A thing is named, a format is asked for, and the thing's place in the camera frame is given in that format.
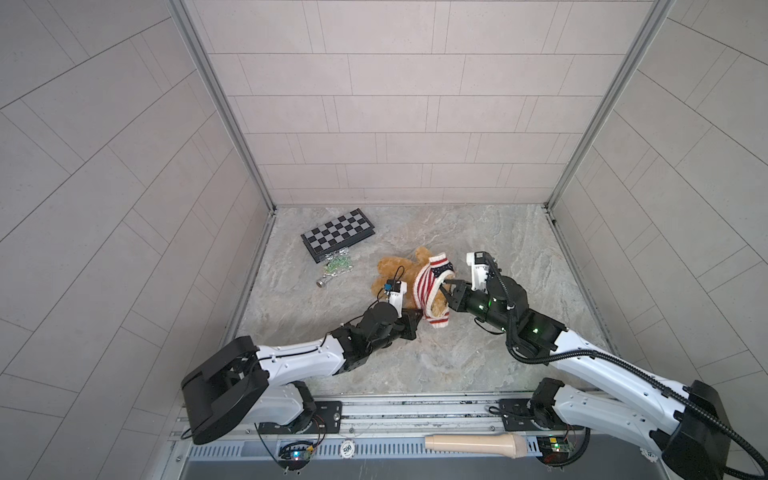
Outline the brown teddy bear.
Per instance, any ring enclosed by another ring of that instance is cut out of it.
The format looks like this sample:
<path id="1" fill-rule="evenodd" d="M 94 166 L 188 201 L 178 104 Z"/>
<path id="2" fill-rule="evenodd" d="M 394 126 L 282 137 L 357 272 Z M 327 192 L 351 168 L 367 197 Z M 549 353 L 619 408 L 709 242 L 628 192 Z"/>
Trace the brown teddy bear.
<path id="1" fill-rule="evenodd" d="M 383 294 L 385 282 L 397 277 L 408 285 L 403 306 L 420 310 L 416 307 L 414 301 L 414 280 L 421 268 L 427 264 L 428 258 L 435 255 L 438 254 L 433 254 L 425 246 L 420 246 L 408 258 L 396 256 L 383 257 L 378 262 L 378 278 L 372 284 L 371 292 L 375 296 Z"/>

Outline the red white striped sweater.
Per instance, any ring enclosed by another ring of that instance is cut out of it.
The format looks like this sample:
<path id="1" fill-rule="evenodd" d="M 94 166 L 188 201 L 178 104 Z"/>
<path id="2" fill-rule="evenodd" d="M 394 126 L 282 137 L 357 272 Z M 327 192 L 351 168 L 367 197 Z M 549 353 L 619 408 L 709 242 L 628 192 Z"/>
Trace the red white striped sweater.
<path id="1" fill-rule="evenodd" d="M 414 280 L 414 301 L 427 322 L 436 329 L 448 326 L 450 308 L 440 287 L 455 278 L 453 264 L 445 252 L 428 258 Z"/>

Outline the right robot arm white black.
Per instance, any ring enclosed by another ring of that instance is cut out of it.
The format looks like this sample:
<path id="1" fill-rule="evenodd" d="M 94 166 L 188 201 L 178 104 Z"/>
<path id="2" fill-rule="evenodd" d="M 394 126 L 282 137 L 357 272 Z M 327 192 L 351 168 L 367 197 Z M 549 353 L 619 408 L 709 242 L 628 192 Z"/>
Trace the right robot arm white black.
<path id="1" fill-rule="evenodd" d="M 730 425 L 719 393 L 702 381 L 684 385 L 651 374 L 593 346 L 562 322 L 533 310 L 512 278 L 473 269 L 473 279 L 440 287 L 448 307 L 471 314 L 504 334 L 513 358 L 553 365 L 606 392 L 605 397 L 562 381 L 543 379 L 530 400 L 535 422 L 557 421 L 610 434 L 632 443 L 684 479 L 734 475 L 731 444 L 743 442 Z"/>

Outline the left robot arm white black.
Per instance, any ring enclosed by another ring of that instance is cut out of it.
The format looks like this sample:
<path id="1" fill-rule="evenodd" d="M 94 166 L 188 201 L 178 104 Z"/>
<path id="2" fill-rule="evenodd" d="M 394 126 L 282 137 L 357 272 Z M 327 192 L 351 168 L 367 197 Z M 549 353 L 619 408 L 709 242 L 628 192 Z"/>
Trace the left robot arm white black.
<path id="1" fill-rule="evenodd" d="M 414 340 L 422 317 L 377 302 L 358 323 L 316 341 L 269 347 L 235 338 L 181 381 L 193 443 L 213 442 L 243 422 L 304 428 L 315 412 L 306 379 L 350 372 L 394 341 Z"/>

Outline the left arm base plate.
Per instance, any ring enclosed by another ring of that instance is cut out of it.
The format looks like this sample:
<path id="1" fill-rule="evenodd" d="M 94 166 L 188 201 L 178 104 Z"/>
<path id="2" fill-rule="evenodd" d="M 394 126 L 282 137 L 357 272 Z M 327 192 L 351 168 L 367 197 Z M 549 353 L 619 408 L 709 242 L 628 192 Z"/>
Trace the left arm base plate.
<path id="1" fill-rule="evenodd" d="M 342 413 L 341 401 L 316 401 L 285 425 L 264 422 L 259 429 L 262 433 L 279 435 L 338 434 Z"/>

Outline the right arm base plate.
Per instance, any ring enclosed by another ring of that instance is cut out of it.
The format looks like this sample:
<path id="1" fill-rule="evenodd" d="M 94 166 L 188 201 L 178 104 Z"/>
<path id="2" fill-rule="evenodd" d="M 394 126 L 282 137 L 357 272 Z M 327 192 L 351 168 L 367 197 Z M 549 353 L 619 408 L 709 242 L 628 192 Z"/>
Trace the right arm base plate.
<path id="1" fill-rule="evenodd" d="M 567 426 L 556 421 L 551 428 L 539 425 L 528 409 L 527 399 L 501 399 L 487 407 L 487 411 L 501 418 L 506 432 L 534 432 L 540 435 L 562 433 L 575 430 L 581 433 L 581 426 Z"/>

